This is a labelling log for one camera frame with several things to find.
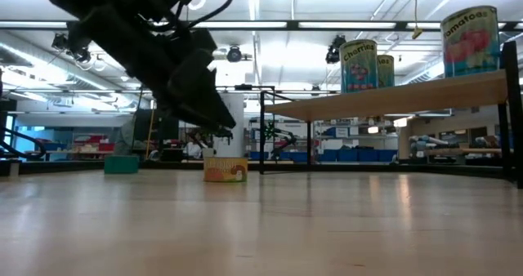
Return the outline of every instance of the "ceiling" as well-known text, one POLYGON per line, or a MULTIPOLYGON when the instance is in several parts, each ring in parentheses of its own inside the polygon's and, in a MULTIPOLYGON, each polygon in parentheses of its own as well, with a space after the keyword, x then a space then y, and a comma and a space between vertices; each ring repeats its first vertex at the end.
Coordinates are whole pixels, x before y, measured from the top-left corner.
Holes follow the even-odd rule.
MULTIPOLYGON (((185 9, 182 16, 194 20, 219 7, 225 0, 206 0, 196 11, 185 9)), ((230 7, 214 20, 414 20, 416 0, 234 0, 230 7)), ((521 0, 418 0, 419 20, 441 21, 446 16, 479 5, 498 8, 499 20, 522 20, 521 0)), ((73 17, 52 6, 48 0, 0 0, 0 20, 72 20, 73 17)), ((50 55, 55 36, 52 31, 9 30, 0 33, 20 39, 50 55)), ((396 85, 412 80, 412 75, 428 69, 440 59, 439 33, 423 33, 413 40, 406 32, 335 32, 335 31, 212 31, 220 48, 240 46, 243 53, 254 53, 254 39, 258 40, 257 66, 261 71, 260 82, 276 85, 280 89, 311 89, 313 84, 323 84, 323 89, 339 88, 338 65, 327 65, 325 54, 328 45, 338 34, 347 41, 353 38, 373 39, 378 43, 378 54, 388 54, 396 60, 396 85)), ((517 33, 503 34, 506 40, 517 33)), ((114 86, 136 89, 136 79, 125 79, 124 69, 96 44, 91 52, 99 55, 93 67, 83 66, 86 77, 103 79, 114 86)), ((67 55, 58 57, 70 65, 75 63, 67 55)), ((221 60, 217 63, 217 85, 235 85, 245 81, 245 74, 253 72, 253 61, 238 64, 221 60)))

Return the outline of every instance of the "wooden floor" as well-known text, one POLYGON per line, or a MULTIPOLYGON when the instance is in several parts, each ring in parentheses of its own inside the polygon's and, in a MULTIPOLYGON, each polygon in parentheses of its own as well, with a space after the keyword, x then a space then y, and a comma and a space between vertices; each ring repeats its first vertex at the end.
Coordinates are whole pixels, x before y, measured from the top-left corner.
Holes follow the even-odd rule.
POLYGON ((99 171, 0 184, 0 275, 521 275, 523 192, 432 174, 99 171))

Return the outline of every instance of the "can label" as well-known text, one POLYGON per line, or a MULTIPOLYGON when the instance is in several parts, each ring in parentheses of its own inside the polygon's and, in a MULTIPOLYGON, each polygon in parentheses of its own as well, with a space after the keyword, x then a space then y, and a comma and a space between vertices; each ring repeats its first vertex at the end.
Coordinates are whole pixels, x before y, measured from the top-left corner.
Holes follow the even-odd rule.
POLYGON ((475 7, 441 23, 445 76, 495 71, 499 68, 498 17, 495 7, 475 7))
POLYGON ((377 56, 376 43, 371 40, 347 42, 340 47, 342 93, 378 86, 377 56))
POLYGON ((378 87, 393 87, 394 84, 394 57, 378 56, 378 87))

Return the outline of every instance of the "teal box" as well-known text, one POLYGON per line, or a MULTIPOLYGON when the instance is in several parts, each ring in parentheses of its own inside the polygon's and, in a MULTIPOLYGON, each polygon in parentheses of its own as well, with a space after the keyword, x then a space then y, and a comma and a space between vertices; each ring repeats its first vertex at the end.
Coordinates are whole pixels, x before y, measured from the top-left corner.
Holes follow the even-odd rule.
POLYGON ((105 174, 136 174, 140 159, 137 156, 109 156, 105 158, 105 174))

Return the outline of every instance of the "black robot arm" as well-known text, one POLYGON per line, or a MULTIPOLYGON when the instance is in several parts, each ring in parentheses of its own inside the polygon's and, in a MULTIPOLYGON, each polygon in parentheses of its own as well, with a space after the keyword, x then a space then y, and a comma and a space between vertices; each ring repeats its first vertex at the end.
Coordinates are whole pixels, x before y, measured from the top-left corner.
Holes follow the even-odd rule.
POLYGON ((208 69, 216 43, 208 30, 190 29, 232 0, 191 23, 179 20, 191 0, 50 1, 78 18, 68 25, 72 50, 93 40, 153 92, 159 108, 211 130, 235 126, 208 69))

